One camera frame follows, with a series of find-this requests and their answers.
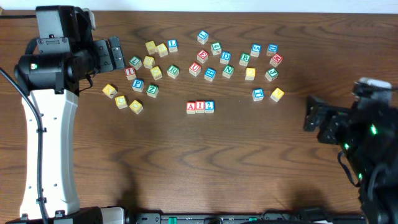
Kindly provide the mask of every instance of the yellow letter cube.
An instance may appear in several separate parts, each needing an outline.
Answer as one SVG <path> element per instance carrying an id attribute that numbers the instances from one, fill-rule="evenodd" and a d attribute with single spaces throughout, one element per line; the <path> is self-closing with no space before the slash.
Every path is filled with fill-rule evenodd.
<path id="1" fill-rule="evenodd" d="M 152 68 L 150 72 L 155 80 L 158 80 L 163 77 L 162 71 L 160 70 L 159 66 Z"/>
<path id="2" fill-rule="evenodd" d="M 273 99 L 275 102 L 278 102 L 284 94 L 285 92 L 283 92 L 280 88 L 276 88 L 271 94 L 271 99 Z"/>
<path id="3" fill-rule="evenodd" d="M 111 98 L 111 99 L 112 99 L 114 96 L 116 96 L 116 94 L 118 93 L 118 92 L 116 91 L 116 89 L 115 89 L 113 86 L 111 86 L 110 84 L 107 84 L 107 85 L 105 86 L 105 88 L 102 90 L 102 92 L 104 92 L 105 95 L 108 96 L 108 97 Z"/>
<path id="4" fill-rule="evenodd" d="M 149 41 L 145 43 L 145 46 L 147 46 L 148 54 L 156 53 L 156 45 L 154 41 Z"/>
<path id="5" fill-rule="evenodd" d="M 131 104 L 130 104 L 130 109 L 135 112 L 136 114 L 139 114 L 142 109 L 144 109 L 142 107 L 142 104 L 140 104 L 137 100 L 134 100 Z"/>
<path id="6" fill-rule="evenodd" d="M 118 106 L 119 109 L 123 109 L 123 108 L 127 107 L 126 97 L 118 96 L 114 100 L 116 101 L 116 106 Z"/>
<path id="7" fill-rule="evenodd" d="M 256 69 L 255 68 L 246 68 L 246 77 L 245 80 L 254 80 L 256 77 Z"/>
<path id="8" fill-rule="evenodd" d="M 145 56 L 144 67 L 151 69 L 154 67 L 154 65 L 155 65 L 155 59 L 150 56 Z"/>
<path id="9" fill-rule="evenodd" d="M 169 52 L 167 51 L 167 47 L 165 44 L 159 44 L 156 47 L 157 53 L 159 53 L 160 57 L 166 56 L 169 54 Z"/>

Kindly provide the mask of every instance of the white background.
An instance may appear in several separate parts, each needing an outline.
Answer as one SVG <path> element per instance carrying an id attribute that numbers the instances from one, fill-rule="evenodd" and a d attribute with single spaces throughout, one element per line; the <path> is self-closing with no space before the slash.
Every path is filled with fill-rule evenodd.
<path id="1" fill-rule="evenodd" d="M 398 0 L 0 0 L 4 9 L 55 4 L 111 11 L 398 13 Z"/>

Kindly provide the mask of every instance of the wood grain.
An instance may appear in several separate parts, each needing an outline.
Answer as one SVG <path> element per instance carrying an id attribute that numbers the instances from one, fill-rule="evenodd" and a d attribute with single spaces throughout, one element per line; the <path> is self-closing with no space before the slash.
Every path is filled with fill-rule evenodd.
<path id="1" fill-rule="evenodd" d="M 5 11 L 5 14 L 28 12 Z M 99 74 L 80 96 L 75 120 L 75 180 L 81 207 L 126 205 L 165 213 L 261 212 L 323 205 L 335 212 L 359 212 L 357 190 L 336 161 L 336 146 L 317 143 L 302 130 L 305 98 L 317 95 L 349 106 L 353 82 L 380 78 L 398 85 L 398 16 L 365 14 L 96 12 L 95 39 L 118 36 L 126 61 L 144 58 L 144 43 L 178 40 L 178 52 L 155 56 L 164 77 L 154 81 L 141 68 L 146 85 L 159 86 L 157 98 L 133 92 L 123 71 Z M 0 21 L 0 62 L 12 73 L 28 41 L 38 36 L 33 19 Z M 210 33 L 206 45 L 199 30 Z M 232 53 L 230 80 L 221 77 L 220 55 L 210 55 L 202 72 L 188 72 L 202 48 L 220 41 Z M 244 80 L 241 53 L 263 46 Z M 269 83 L 265 72 L 269 43 L 284 61 Z M 180 67 L 176 80 L 170 64 Z M 203 78 L 217 70 L 214 82 Z M 112 83 L 130 102 L 141 100 L 139 116 L 117 109 L 101 89 Z M 285 96 L 274 103 L 276 87 Z M 251 92 L 266 97 L 253 102 Z M 188 100 L 215 100 L 214 114 L 186 114 Z M 18 216 L 25 186 L 26 127 L 21 98 L 0 79 L 0 222 Z"/>

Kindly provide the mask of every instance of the wooden block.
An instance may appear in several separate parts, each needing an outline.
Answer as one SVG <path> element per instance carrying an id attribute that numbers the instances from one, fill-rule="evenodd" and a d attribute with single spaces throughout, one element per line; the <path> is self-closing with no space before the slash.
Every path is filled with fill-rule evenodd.
<path id="1" fill-rule="evenodd" d="M 216 70 L 212 68 L 207 68 L 205 72 L 205 80 L 212 82 L 214 80 L 214 77 L 216 77 Z"/>
<path id="2" fill-rule="evenodd" d="M 129 64 L 134 67 L 134 69 L 138 70 L 142 66 L 141 59 L 137 56 L 134 56 L 130 61 Z"/>
<path id="3" fill-rule="evenodd" d="M 253 44 L 251 46 L 250 56 L 258 57 L 260 55 L 260 52 L 261 52 L 261 45 Z"/>
<path id="4" fill-rule="evenodd" d="M 270 70 L 267 71 L 266 73 L 266 78 L 268 79 L 268 81 L 273 81 L 274 79 L 276 79 L 276 77 L 278 77 L 278 71 L 275 68 L 272 68 Z"/>
<path id="5" fill-rule="evenodd" d="M 180 69 L 175 65 L 170 65 L 167 74 L 172 78 L 176 78 L 180 74 Z"/>
<path id="6" fill-rule="evenodd" d="M 152 74 L 152 77 L 154 77 L 154 80 L 158 80 L 158 79 L 163 77 L 162 71 L 159 68 L 159 66 L 156 66 L 156 67 L 152 68 L 150 70 L 150 73 Z"/>
<path id="7" fill-rule="evenodd" d="M 209 53 L 206 50 L 200 50 L 197 56 L 197 59 L 200 63 L 205 63 L 207 59 L 209 59 Z"/>
<path id="8" fill-rule="evenodd" d="M 196 101 L 195 109 L 196 109 L 196 113 L 205 113 L 205 102 L 204 101 Z"/>
<path id="9" fill-rule="evenodd" d="M 178 43 L 177 40 L 169 40 L 167 41 L 167 45 L 169 45 L 169 52 L 177 52 L 178 51 Z"/>
<path id="10" fill-rule="evenodd" d="M 278 45 L 269 44 L 267 49 L 267 56 L 274 56 L 278 52 Z"/>
<path id="11" fill-rule="evenodd" d="M 149 85 L 147 89 L 147 95 L 153 98 L 156 98 L 157 94 L 159 93 L 159 87 L 155 85 Z"/>
<path id="12" fill-rule="evenodd" d="M 187 102 L 187 113 L 188 114 L 196 113 L 195 102 Z"/>
<path id="13" fill-rule="evenodd" d="M 155 65 L 155 59 L 150 56 L 145 56 L 144 67 L 151 69 L 154 67 L 154 65 Z"/>
<path id="14" fill-rule="evenodd" d="M 123 108 L 127 107 L 126 97 L 118 96 L 114 100 L 116 101 L 116 106 L 118 106 L 119 109 L 123 109 Z"/>
<path id="15" fill-rule="evenodd" d="M 194 76 L 198 76 L 201 70 L 201 66 L 197 64 L 196 62 L 193 62 L 191 67 L 189 67 L 189 73 L 191 73 Z"/>
<path id="16" fill-rule="evenodd" d="M 206 101 L 205 113 L 214 113 L 214 101 Z"/>
<path id="17" fill-rule="evenodd" d="M 278 102 L 284 94 L 284 91 L 282 91 L 280 88 L 276 88 L 271 94 L 271 99 L 273 99 L 275 102 Z"/>
<path id="18" fill-rule="evenodd" d="M 136 71 L 134 71 L 133 67 L 125 68 L 124 73 L 126 74 L 126 78 L 128 80 L 133 80 L 133 79 L 137 78 Z"/>
<path id="19" fill-rule="evenodd" d="M 230 65 L 225 65 L 225 68 L 223 70 L 223 76 L 226 78 L 231 78 L 233 73 L 234 73 L 234 67 Z"/>
<path id="20" fill-rule="evenodd" d="M 164 57 L 169 54 L 165 44 L 159 44 L 158 46 L 156 46 L 156 51 L 157 53 L 159 53 L 160 57 Z"/>
<path id="21" fill-rule="evenodd" d="M 262 88 L 255 89 L 253 90 L 252 96 L 254 101 L 260 101 L 264 99 L 264 90 L 262 90 Z"/>
<path id="22" fill-rule="evenodd" d="M 142 107 L 142 104 L 140 104 L 137 100 L 134 100 L 134 101 L 130 104 L 130 109 L 131 109 L 134 113 L 139 114 L 139 113 L 142 111 L 142 109 L 144 109 L 144 108 Z"/>
<path id="23" fill-rule="evenodd" d="M 109 98 L 114 98 L 114 96 L 116 96 L 116 94 L 118 93 L 116 91 L 116 89 L 111 86 L 110 84 L 107 84 L 103 89 L 102 92 L 105 93 L 105 95 Z"/>
<path id="24" fill-rule="evenodd" d="M 221 58 L 220 58 L 220 63 L 223 63 L 223 64 L 227 65 L 227 64 L 229 64 L 229 60 L 231 60 L 231 53 L 222 52 L 221 53 Z"/>
<path id="25" fill-rule="evenodd" d="M 131 87 L 134 91 L 138 91 L 138 92 L 142 93 L 142 91 L 144 89 L 144 81 L 136 78 L 134 80 L 134 82 L 132 83 Z"/>
<path id="26" fill-rule="evenodd" d="M 245 80 L 254 80 L 256 77 L 256 69 L 255 68 L 246 68 L 246 77 Z"/>
<path id="27" fill-rule="evenodd" d="M 243 66 L 247 66 L 249 61 L 250 61 L 250 55 L 248 55 L 246 53 L 242 53 L 239 64 L 243 65 Z"/>
<path id="28" fill-rule="evenodd" d="M 278 65 L 282 62 L 284 58 L 280 56 L 279 54 L 275 54 L 269 63 L 274 66 L 275 68 L 278 67 Z"/>
<path id="29" fill-rule="evenodd" d="M 221 54 L 222 51 L 223 49 L 221 48 L 221 44 L 219 42 L 211 44 L 211 53 L 213 53 L 213 55 Z"/>
<path id="30" fill-rule="evenodd" d="M 146 42 L 145 46 L 147 46 L 148 54 L 152 55 L 156 53 L 156 45 L 154 41 Z"/>
<path id="31" fill-rule="evenodd" d="M 209 40 L 209 34 L 204 30 L 200 31 L 198 34 L 198 41 L 201 44 L 205 44 L 207 40 Z"/>

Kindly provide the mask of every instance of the blue block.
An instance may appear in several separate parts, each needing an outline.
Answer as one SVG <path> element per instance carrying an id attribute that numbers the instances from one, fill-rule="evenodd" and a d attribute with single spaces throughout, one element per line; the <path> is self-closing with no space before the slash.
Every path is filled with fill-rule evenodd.
<path id="1" fill-rule="evenodd" d="M 169 47 L 177 47 L 177 46 L 178 46 L 178 43 L 177 43 L 177 40 L 176 40 L 176 39 L 174 39 L 174 40 L 169 40 L 169 41 L 168 41 L 168 44 L 169 44 Z"/>
<path id="2" fill-rule="evenodd" d="M 209 34 L 206 33 L 206 31 L 202 30 L 200 31 L 200 33 L 198 34 L 198 37 L 202 38 L 203 40 L 206 39 L 206 37 L 208 37 Z"/>
<path id="3" fill-rule="evenodd" d="M 255 89 L 255 90 L 253 90 L 253 92 L 254 92 L 255 98 L 264 97 L 264 90 L 262 90 L 262 89 Z"/>
<path id="4" fill-rule="evenodd" d="M 261 52 L 261 45 L 259 44 L 253 44 L 253 46 L 251 47 L 251 50 L 254 52 Z"/>
<path id="5" fill-rule="evenodd" d="M 276 44 L 269 44 L 269 46 L 268 46 L 268 51 L 277 53 L 277 52 L 278 52 L 278 45 L 276 45 Z"/>
<path id="6" fill-rule="evenodd" d="M 205 75 L 213 78 L 216 75 L 216 70 L 212 69 L 212 68 L 207 68 Z"/>
<path id="7" fill-rule="evenodd" d="M 213 110 L 214 109 L 214 101 L 206 101 L 205 102 L 205 110 Z"/>
<path id="8" fill-rule="evenodd" d="M 231 53 L 229 53 L 229 52 L 223 52 L 223 53 L 221 54 L 221 59 L 230 60 L 230 59 L 231 59 Z"/>
<path id="9" fill-rule="evenodd" d="M 131 86 L 134 88 L 141 88 L 142 84 L 144 84 L 144 81 L 135 79 Z"/>

